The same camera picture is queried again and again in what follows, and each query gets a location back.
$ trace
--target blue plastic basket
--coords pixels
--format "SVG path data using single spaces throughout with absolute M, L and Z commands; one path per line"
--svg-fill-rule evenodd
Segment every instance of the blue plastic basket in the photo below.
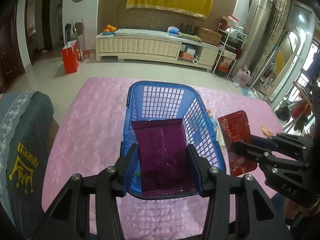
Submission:
M 200 95 L 191 87 L 180 84 L 141 81 L 128 92 L 121 152 L 125 156 L 132 143 L 137 143 L 131 121 L 182 118 L 187 144 L 194 144 L 201 157 L 211 166 L 226 170 L 216 135 Z M 141 198 L 140 163 L 138 162 L 129 193 Z M 172 198 L 148 197 L 144 199 Z

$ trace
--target cardboard box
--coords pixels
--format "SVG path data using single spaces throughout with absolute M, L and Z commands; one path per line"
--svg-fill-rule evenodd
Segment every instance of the cardboard box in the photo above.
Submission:
M 226 57 L 231 58 L 231 59 L 236 59 L 237 54 L 232 53 L 231 51 L 228 51 L 228 50 L 225 49 L 223 51 L 223 56 L 226 56 Z
M 216 33 L 212 30 L 202 27 L 199 27 L 197 36 L 202 40 L 202 42 L 211 44 L 213 46 L 219 46 L 222 38 L 222 35 L 220 33 Z
M 221 18 L 222 18 L 222 21 L 221 21 L 221 25 L 219 27 L 221 30 L 225 31 L 229 27 L 235 27 L 236 26 L 235 23 L 233 23 L 232 21 L 230 21 L 228 19 L 228 16 L 222 16 Z
M 188 54 L 194 55 L 196 53 L 196 50 L 193 47 L 187 45 L 185 52 Z
M 181 51 L 179 53 L 179 57 L 183 58 L 183 59 L 186 59 L 186 60 L 190 60 L 192 61 L 193 60 L 193 55 L 192 54 L 189 54 L 189 53 L 186 53 L 184 51 Z

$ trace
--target table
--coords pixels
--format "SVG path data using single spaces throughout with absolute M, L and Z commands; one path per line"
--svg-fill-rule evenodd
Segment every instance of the table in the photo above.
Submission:
M 91 176 L 114 165 L 122 141 L 128 89 L 137 81 L 126 78 L 86 80 L 61 122 L 49 156 L 42 195 L 44 211 L 74 173 Z M 244 110 L 253 135 L 263 137 L 262 126 L 267 126 L 273 134 L 283 132 L 277 117 L 264 101 L 213 89 L 193 88 L 215 118 Z M 222 149 L 222 152 L 228 163 L 226 150 Z M 264 184 L 265 176 L 259 168 L 251 174 L 269 197 L 276 193 Z M 234 221 L 234 198 L 231 200 L 230 221 Z M 208 198 L 195 195 L 145 201 L 127 194 L 124 198 L 117 198 L 117 203 L 126 238 L 167 240 L 201 234 Z M 90 203 L 90 229 L 96 233 L 94 201 Z

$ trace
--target brown wall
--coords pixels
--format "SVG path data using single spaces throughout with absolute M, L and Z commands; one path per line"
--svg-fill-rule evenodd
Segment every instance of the brown wall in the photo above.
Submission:
M 98 33 L 101 33 L 107 24 L 117 28 L 166 31 L 168 26 L 179 27 L 181 22 L 216 30 L 220 17 L 233 13 L 236 0 L 214 0 L 211 13 L 206 20 L 155 9 L 126 9 L 126 3 L 127 0 L 99 0 Z

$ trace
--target tile floor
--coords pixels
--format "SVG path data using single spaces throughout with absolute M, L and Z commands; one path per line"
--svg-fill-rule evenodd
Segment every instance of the tile floor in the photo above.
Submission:
M 80 63 L 78 71 L 66 75 L 60 50 L 41 55 L 41 58 L 26 69 L 12 85 L 11 91 L 40 91 L 47 94 L 54 106 L 54 118 L 60 124 L 72 100 L 89 77 L 126 77 L 164 82 L 183 83 L 200 87 L 223 90 L 242 95 L 231 81 L 213 76 L 200 68 L 180 67 L 180 65 L 149 61 L 125 60 L 118 62 L 115 57 L 91 59 Z

